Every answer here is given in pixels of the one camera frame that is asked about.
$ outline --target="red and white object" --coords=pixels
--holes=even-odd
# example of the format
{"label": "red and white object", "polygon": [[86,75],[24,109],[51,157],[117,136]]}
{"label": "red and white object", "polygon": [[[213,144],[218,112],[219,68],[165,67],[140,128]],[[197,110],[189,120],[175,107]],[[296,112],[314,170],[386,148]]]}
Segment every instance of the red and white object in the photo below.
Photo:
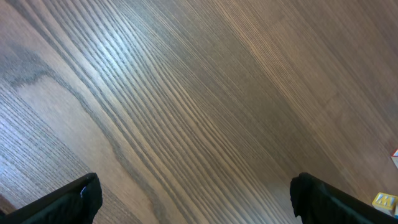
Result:
{"label": "red and white object", "polygon": [[391,156],[391,159],[394,162],[394,164],[396,165],[396,167],[398,168],[398,149],[393,153],[393,155]]}

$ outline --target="wood grain pattern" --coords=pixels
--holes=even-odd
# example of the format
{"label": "wood grain pattern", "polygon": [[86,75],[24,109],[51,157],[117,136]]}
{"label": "wood grain pattern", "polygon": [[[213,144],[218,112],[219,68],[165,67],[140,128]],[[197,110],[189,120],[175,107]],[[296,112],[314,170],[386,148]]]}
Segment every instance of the wood grain pattern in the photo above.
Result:
{"label": "wood grain pattern", "polygon": [[395,1],[0,2],[7,212],[87,172],[96,223],[298,223],[309,172],[398,194]]}

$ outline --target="yellow block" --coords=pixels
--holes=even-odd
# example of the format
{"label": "yellow block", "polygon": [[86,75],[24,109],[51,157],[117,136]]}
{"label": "yellow block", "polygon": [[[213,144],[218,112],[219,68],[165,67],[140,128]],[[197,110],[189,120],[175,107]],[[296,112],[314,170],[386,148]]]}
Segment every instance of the yellow block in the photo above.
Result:
{"label": "yellow block", "polygon": [[397,203],[398,197],[385,194],[385,193],[378,193],[376,195],[376,198],[374,198],[372,205],[374,208],[385,212],[385,213],[392,213],[396,203]]}

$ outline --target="small box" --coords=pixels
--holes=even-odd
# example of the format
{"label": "small box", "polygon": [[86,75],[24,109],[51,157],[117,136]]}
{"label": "small box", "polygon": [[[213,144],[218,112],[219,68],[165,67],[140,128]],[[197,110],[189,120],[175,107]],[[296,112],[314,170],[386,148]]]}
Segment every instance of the small box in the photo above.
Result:
{"label": "small box", "polygon": [[372,205],[375,209],[394,216],[397,200],[398,197],[396,196],[380,192],[376,195],[376,198],[374,198]]}
{"label": "small box", "polygon": [[393,155],[391,156],[391,159],[394,162],[394,164],[396,165],[396,167],[398,168],[398,149],[393,153]]}

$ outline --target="brown wood grain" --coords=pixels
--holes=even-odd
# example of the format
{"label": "brown wood grain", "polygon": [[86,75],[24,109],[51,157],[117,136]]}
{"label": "brown wood grain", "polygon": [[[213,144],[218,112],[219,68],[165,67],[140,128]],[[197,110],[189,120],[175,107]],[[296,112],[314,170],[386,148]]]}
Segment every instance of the brown wood grain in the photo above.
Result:
{"label": "brown wood grain", "polygon": [[0,2],[0,208],[96,172],[96,223],[299,223],[398,195],[395,1]]}

